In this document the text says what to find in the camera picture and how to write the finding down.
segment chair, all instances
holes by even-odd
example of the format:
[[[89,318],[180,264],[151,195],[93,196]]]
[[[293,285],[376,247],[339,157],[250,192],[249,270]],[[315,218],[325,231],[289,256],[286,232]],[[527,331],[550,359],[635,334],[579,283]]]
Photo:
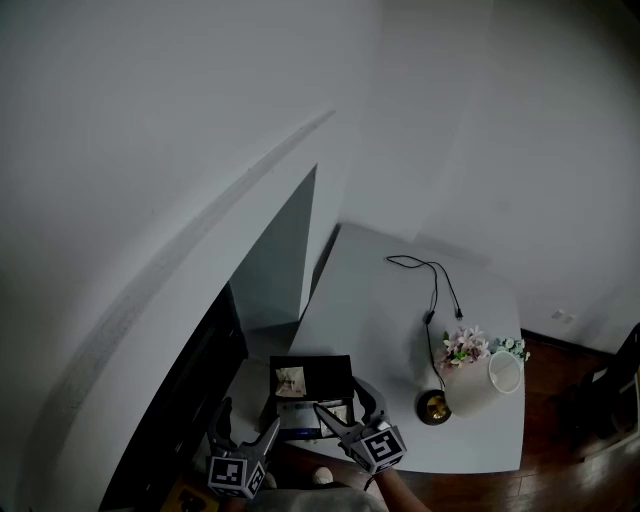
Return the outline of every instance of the chair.
[[[637,324],[611,362],[588,372],[575,390],[571,451],[591,432],[607,439],[625,430],[617,416],[623,401],[622,394],[630,387],[635,389],[639,366],[640,324]],[[638,411],[634,411],[634,422],[637,414]]]

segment flower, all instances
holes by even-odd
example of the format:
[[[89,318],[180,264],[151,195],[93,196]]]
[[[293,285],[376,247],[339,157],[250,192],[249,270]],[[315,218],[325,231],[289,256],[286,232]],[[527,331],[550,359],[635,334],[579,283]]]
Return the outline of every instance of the flower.
[[[489,343],[483,334],[478,326],[458,327],[452,335],[445,332],[443,343],[446,353],[440,360],[440,367],[460,368],[490,355]]]
[[[526,342],[522,339],[514,340],[513,338],[496,338],[495,341],[491,344],[491,353],[495,354],[497,352],[509,352],[510,354],[516,356],[520,360],[521,364],[524,364],[528,359],[528,356],[525,354],[524,350],[525,344]]]

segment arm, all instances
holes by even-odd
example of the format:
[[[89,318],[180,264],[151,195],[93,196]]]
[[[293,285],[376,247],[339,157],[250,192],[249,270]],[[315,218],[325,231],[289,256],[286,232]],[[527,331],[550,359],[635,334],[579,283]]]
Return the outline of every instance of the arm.
[[[395,469],[387,469],[374,478],[390,512],[431,512],[409,490]]]
[[[219,512],[245,512],[247,500],[240,498],[227,498],[220,504]]]

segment wooden floor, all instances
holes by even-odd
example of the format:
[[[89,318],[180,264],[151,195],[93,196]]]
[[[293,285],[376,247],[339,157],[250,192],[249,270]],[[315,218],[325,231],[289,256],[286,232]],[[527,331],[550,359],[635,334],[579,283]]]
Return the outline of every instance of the wooden floor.
[[[525,368],[520,470],[482,475],[403,471],[407,484],[434,512],[636,510],[640,504],[640,442],[580,462],[580,455],[569,453],[569,439],[560,429],[552,400],[605,359],[535,341],[528,341],[527,348],[531,359]],[[586,449],[594,449],[597,443],[589,442]],[[352,487],[362,488],[367,480],[355,464],[287,445],[274,449],[270,471],[279,487],[303,488],[317,465],[328,466],[336,481]],[[379,495],[375,484],[369,492]]]

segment shoe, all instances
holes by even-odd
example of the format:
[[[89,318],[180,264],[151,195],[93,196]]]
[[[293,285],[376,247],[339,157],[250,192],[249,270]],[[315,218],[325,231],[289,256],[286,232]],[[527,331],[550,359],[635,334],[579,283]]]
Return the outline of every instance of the shoe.
[[[264,488],[265,489],[277,489],[278,483],[276,482],[276,477],[271,473],[267,472],[264,476]]]
[[[311,483],[313,485],[327,485],[333,482],[333,473],[324,466],[317,467],[311,473]]]

